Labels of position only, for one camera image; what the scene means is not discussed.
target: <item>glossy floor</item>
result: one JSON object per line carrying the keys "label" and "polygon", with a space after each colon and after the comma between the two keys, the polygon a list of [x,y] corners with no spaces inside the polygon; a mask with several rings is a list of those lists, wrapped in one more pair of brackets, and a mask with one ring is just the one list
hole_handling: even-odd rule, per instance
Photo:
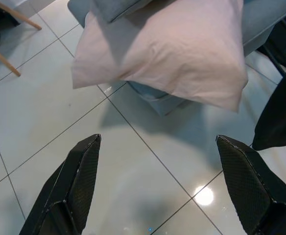
{"label": "glossy floor", "polygon": [[[270,61],[246,58],[249,83],[238,114],[193,103],[159,117],[125,83],[72,89],[82,33],[56,0],[2,33],[0,235],[16,235],[45,180],[81,139],[102,134],[95,195],[84,235],[244,234],[224,182],[217,134],[250,144],[281,80]],[[261,152],[286,182],[286,147]]]}

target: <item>gray sofa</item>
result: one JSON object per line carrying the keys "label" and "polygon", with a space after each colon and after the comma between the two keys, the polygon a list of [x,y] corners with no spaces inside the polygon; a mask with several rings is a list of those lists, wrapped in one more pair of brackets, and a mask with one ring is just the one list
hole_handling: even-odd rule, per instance
{"label": "gray sofa", "polygon": [[[84,26],[84,19],[92,0],[70,0],[68,8]],[[244,0],[242,34],[244,54],[247,56],[262,46],[274,25],[286,16],[286,0]],[[169,95],[154,88],[128,82],[159,115],[165,115],[176,108],[184,99]]]}

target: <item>chair leg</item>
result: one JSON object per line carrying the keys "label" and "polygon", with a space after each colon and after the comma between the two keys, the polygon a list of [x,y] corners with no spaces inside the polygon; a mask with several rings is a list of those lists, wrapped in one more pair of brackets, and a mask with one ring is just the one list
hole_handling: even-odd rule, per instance
{"label": "chair leg", "polygon": [[13,67],[7,60],[5,57],[3,57],[2,54],[0,54],[0,61],[6,65],[7,68],[9,68],[16,76],[20,77],[20,73],[18,72],[18,70],[15,69],[15,67]]}
{"label": "chair leg", "polygon": [[14,16],[16,18],[19,18],[20,20],[28,23],[29,25],[35,27],[38,30],[42,29],[42,27],[40,27],[38,24],[34,23],[33,21],[29,20],[26,16],[24,16],[24,15],[20,14],[19,12],[15,11],[15,10],[9,8],[9,7],[7,7],[6,5],[4,5],[2,3],[0,3],[0,9],[8,12],[10,15],[12,15],[12,16]]}

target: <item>pillow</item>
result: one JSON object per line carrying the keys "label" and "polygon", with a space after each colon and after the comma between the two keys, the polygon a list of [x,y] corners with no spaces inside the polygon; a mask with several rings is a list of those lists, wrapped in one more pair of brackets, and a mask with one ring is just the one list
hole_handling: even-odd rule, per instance
{"label": "pillow", "polygon": [[94,0],[102,18],[111,23],[119,17],[130,14],[153,0]]}
{"label": "pillow", "polygon": [[247,83],[243,0],[154,0],[114,23],[96,6],[72,66],[73,87],[126,80],[238,110]]}

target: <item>gray cushion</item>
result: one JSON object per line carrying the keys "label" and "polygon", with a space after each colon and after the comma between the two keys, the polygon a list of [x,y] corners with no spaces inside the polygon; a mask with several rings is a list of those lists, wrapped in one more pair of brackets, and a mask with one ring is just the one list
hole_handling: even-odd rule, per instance
{"label": "gray cushion", "polygon": [[103,19],[108,23],[146,6],[151,1],[153,0],[94,0]]}

